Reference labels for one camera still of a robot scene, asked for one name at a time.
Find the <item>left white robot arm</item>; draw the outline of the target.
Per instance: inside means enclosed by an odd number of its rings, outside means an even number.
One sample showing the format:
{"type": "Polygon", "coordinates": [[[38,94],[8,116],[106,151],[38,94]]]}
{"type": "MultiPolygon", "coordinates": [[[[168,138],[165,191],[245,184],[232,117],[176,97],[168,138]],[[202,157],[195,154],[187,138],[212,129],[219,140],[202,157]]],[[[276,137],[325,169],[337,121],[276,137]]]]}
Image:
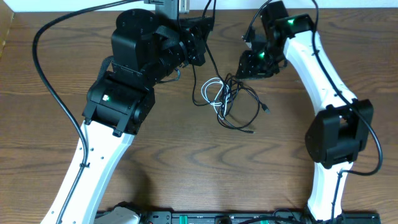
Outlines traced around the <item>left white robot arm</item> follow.
{"type": "Polygon", "coordinates": [[[130,9],[116,19],[113,54],[88,90],[80,139],[44,223],[93,223],[122,155],[155,103],[154,86],[179,66],[203,65],[213,17],[130,9]]]}

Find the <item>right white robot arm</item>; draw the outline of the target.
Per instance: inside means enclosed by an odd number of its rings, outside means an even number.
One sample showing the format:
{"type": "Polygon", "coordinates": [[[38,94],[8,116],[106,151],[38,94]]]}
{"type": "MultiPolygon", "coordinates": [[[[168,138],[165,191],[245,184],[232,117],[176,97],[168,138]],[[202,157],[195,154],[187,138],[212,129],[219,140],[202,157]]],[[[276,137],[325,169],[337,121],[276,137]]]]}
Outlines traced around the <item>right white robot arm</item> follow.
{"type": "Polygon", "coordinates": [[[257,11],[264,35],[249,27],[248,49],[239,59],[239,79],[269,78],[291,64],[298,73],[315,113],[305,134],[314,163],[313,187],[304,223],[379,223],[373,213],[344,213],[341,199],[348,174],[366,147],[373,106],[359,100],[329,61],[308,14],[290,16],[282,1],[267,1],[257,11]]]}

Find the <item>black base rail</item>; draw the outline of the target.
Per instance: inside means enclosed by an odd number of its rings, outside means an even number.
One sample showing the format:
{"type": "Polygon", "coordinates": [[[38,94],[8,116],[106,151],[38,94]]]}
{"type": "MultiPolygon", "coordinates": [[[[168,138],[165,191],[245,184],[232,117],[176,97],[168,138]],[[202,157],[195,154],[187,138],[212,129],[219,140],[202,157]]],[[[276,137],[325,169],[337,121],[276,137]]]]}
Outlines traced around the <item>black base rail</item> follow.
{"type": "Polygon", "coordinates": [[[301,212],[279,210],[271,213],[177,213],[152,211],[135,213],[124,207],[97,214],[95,224],[217,224],[217,223],[316,223],[301,212]]]}

